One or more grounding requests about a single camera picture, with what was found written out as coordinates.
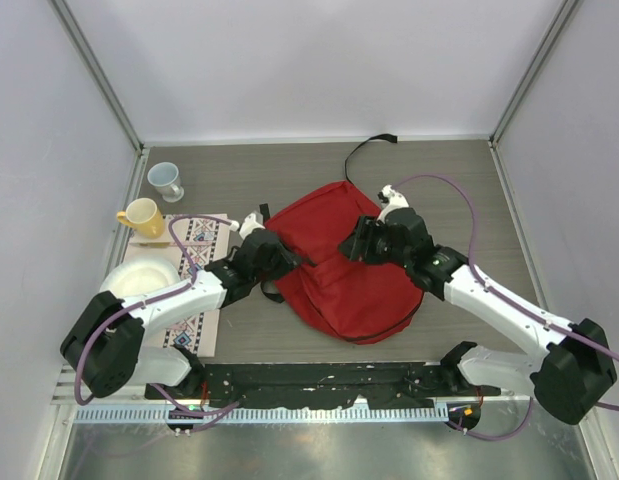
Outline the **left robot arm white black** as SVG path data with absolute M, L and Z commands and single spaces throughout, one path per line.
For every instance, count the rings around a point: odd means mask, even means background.
M 263 280 L 278 280 L 303 263 L 277 234 L 256 229 L 225 257 L 191 278 L 149 294 L 120 299 L 96 294 L 60 346 L 76 374 L 74 395 L 85 385 L 95 398 L 106 398 L 127 385 L 158 383 L 179 398 L 194 397 L 202 375 L 183 347 L 150 347 L 147 337 L 195 314 L 222 309 L 246 298 Z

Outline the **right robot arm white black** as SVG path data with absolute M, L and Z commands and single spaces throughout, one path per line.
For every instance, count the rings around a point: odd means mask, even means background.
M 530 396 L 554 418 L 576 425 L 617 381 L 598 324 L 573 323 L 502 288 L 465 255 L 435 243 L 409 207 L 360 217 L 339 250 L 351 261 L 403 268 L 416 287 L 475 315 L 519 347 L 511 353 L 458 344 L 441 361 L 440 380 L 451 394 L 499 388 Z

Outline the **red backpack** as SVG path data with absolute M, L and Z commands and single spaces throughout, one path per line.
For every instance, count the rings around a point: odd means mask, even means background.
M 284 278 L 260 285 L 266 298 L 348 343 L 374 344 L 410 325 L 424 292 L 404 271 L 352 262 L 338 250 L 361 216 L 380 213 L 350 179 L 326 184 L 275 215 L 268 204 L 259 210 L 265 226 L 304 259 Z

